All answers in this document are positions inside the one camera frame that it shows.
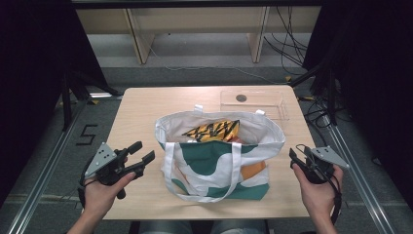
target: strap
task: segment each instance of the strap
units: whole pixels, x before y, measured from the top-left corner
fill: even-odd
[[[240,143],[233,142],[232,143],[232,154],[233,154],[233,161],[232,161],[232,172],[231,172],[231,185],[228,188],[226,194],[219,198],[212,198],[212,197],[203,197],[197,195],[182,195],[178,194],[175,191],[175,188],[172,183],[172,165],[173,165],[173,152],[175,148],[175,143],[167,142],[165,146],[165,162],[164,162],[164,174],[165,174],[165,182],[167,185],[167,189],[174,195],[178,196],[182,200],[191,201],[191,202],[202,202],[202,203],[215,203],[219,202],[222,199],[228,197],[236,188],[238,183],[238,178],[241,172],[241,147]]]

